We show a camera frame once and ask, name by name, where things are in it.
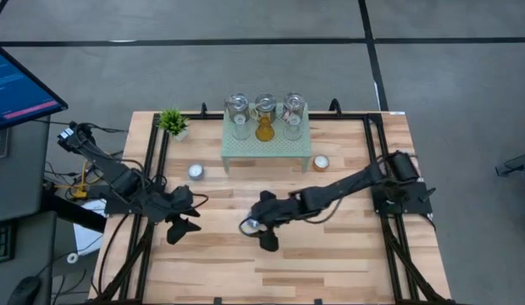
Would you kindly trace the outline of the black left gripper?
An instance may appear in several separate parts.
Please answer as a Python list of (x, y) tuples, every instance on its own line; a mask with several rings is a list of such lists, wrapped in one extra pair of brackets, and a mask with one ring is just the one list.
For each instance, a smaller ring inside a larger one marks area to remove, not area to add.
[(194, 194), (188, 186), (178, 186), (170, 193), (158, 193), (154, 198), (154, 208), (157, 210), (156, 221), (165, 220), (172, 225), (167, 231), (167, 243), (175, 245), (187, 233), (197, 232), (202, 228), (193, 224), (188, 218), (181, 218), (184, 214), (191, 217), (200, 217), (200, 213), (192, 206)]

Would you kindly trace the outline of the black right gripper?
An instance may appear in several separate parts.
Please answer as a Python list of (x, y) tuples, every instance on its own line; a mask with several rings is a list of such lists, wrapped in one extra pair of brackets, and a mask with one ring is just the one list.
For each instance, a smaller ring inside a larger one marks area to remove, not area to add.
[(260, 200), (251, 206), (249, 216), (259, 223), (259, 246), (268, 252), (279, 250), (279, 239), (271, 227), (289, 224), (292, 220), (307, 218), (307, 208), (301, 200), (300, 192), (293, 191), (285, 199), (279, 199), (271, 191), (261, 191)]

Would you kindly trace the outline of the amber glass candlestick holder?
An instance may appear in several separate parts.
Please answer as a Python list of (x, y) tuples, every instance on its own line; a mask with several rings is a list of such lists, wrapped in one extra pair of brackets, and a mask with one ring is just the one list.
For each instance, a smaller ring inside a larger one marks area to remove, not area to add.
[(255, 131), (256, 138), (259, 141), (271, 141), (274, 138), (274, 128), (268, 117), (261, 117), (259, 126)]

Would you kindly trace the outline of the clear glass candlestick holder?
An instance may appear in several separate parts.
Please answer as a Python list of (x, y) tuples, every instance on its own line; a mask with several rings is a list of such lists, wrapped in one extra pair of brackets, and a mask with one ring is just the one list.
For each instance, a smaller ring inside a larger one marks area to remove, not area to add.
[(244, 141), (250, 136), (248, 117), (244, 114), (236, 114), (233, 118), (233, 137), (238, 141)]
[(301, 117), (297, 114), (290, 114), (286, 121), (284, 137), (296, 141), (301, 137)]

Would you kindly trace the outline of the tin can with cream label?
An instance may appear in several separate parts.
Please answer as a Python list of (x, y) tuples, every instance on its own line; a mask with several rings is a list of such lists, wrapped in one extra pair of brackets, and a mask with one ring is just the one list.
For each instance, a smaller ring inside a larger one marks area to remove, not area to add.
[(275, 96), (270, 93), (263, 93), (255, 99), (250, 110), (251, 118), (256, 121), (259, 121), (261, 118), (267, 118), (272, 124), (276, 119), (276, 107)]

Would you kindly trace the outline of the tin can with brown label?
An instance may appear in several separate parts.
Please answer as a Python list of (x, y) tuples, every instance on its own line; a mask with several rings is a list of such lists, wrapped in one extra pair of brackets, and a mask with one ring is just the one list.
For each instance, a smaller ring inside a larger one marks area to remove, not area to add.
[(306, 101), (299, 92), (285, 95), (282, 119), (288, 124), (300, 124), (303, 118)]

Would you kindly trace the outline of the tin can with grey-green label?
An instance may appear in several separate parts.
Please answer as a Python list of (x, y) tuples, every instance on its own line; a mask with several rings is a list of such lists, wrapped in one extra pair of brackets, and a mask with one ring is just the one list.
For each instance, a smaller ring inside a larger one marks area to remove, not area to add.
[(235, 124), (243, 125), (250, 118), (249, 100), (243, 93), (235, 93), (225, 98), (224, 109)]

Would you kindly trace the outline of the green perforated metal shelf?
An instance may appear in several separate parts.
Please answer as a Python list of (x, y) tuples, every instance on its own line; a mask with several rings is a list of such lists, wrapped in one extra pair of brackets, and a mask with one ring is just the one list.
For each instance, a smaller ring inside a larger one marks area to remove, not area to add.
[(229, 161), (232, 158), (299, 158), (302, 171), (306, 172), (312, 157), (311, 135), (309, 125), (309, 111), (306, 105), (301, 121), (301, 137), (291, 141), (284, 137), (286, 122), (280, 116), (283, 113), (283, 104), (277, 104), (278, 118), (272, 123), (274, 138), (271, 141), (259, 141), (255, 131), (258, 122), (249, 119), (250, 136), (244, 141), (233, 137), (234, 123), (224, 111), (222, 160), (225, 172), (229, 172)]

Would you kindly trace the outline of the white paper sheet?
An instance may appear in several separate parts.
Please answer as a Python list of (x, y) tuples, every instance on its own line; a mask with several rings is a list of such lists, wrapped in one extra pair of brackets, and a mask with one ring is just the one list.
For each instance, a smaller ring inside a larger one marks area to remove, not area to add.
[[(107, 217), (105, 214), (106, 201), (103, 199), (86, 202), (82, 207), (86, 210), (96, 212), (101, 216)], [(76, 254), (81, 257), (101, 248), (103, 233), (95, 230), (87, 229), (81, 225), (73, 225), (76, 242)]]

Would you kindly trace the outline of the green plant in white pot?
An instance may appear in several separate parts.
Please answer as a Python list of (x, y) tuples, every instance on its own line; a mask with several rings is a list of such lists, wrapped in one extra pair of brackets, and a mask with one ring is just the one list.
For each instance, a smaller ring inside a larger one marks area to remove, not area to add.
[(164, 109), (159, 116), (157, 126), (176, 141), (183, 141), (188, 136), (189, 119), (178, 109)]

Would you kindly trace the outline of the black diagonal bar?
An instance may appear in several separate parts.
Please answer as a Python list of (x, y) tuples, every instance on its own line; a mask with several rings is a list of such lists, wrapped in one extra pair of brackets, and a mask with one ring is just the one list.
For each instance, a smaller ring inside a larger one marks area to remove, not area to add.
[(104, 232), (107, 222), (107, 219), (101, 214), (62, 199), (53, 191), (42, 192), (41, 211), (54, 212), (61, 219), (99, 233)]

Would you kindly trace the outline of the grey desk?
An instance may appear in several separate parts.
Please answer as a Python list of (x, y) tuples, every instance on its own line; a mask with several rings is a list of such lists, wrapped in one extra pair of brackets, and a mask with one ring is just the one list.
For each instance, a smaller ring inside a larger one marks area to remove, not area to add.
[(41, 185), (47, 155), (48, 124), (30, 121), (9, 132), (9, 150), (0, 159), (0, 221), (17, 221), (14, 258), (0, 263), (0, 305), (6, 305), (25, 277), (37, 275), (34, 305), (51, 301), (51, 268), (57, 216), (42, 213)]

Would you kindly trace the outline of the black computer mouse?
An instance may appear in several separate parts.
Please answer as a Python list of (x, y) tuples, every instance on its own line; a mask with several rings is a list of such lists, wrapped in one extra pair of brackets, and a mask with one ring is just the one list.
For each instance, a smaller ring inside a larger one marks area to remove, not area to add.
[(41, 288), (38, 276), (27, 276), (12, 290), (7, 305), (33, 305)]

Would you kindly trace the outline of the black keyboard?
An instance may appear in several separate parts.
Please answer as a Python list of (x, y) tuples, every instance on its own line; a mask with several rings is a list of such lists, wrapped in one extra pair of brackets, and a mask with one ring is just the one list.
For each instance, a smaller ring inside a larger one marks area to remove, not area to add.
[(16, 238), (16, 222), (8, 220), (0, 222), (0, 263), (14, 258)]

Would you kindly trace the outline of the black computer monitor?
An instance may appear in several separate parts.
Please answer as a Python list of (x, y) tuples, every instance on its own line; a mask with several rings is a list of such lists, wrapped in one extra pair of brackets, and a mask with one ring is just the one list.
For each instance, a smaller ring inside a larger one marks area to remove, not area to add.
[(58, 94), (0, 47), (0, 130), (68, 108)]

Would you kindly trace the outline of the dark grey equipment base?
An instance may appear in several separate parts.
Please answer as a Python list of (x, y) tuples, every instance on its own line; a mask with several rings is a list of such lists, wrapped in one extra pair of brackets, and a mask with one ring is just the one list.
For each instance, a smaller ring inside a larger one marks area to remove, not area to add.
[(495, 171), (500, 177), (506, 177), (513, 172), (525, 173), (525, 154), (497, 165)]

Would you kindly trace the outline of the black aluminium rig frame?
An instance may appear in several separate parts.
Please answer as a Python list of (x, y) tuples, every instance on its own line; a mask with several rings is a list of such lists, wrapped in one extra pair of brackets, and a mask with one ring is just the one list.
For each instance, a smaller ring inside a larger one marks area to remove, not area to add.
[[(238, 229), (263, 190), (283, 197), (306, 186), (325, 186), (368, 165), (390, 149), (411, 152), (406, 116), (391, 112), (313, 111), (312, 151), (329, 158), (326, 171), (292, 158), (221, 159), (223, 115), (189, 112), (188, 136), (177, 142), (154, 127), (157, 114), (136, 112), (124, 153), (165, 176), (168, 189), (189, 184), (208, 201), (196, 224), (175, 245), (168, 225), (147, 226), (137, 216), (112, 216), (103, 233), (93, 280), (109, 284), (143, 235), (149, 248), (112, 297), (90, 291), (98, 305), (335, 305), (395, 304), (417, 293), (404, 265), (384, 243), (384, 220), (373, 209), (370, 191), (346, 197), (336, 213), (318, 225), (296, 222), (278, 229), (279, 250), (262, 250)], [(190, 182), (190, 164), (200, 163), (204, 179)]]

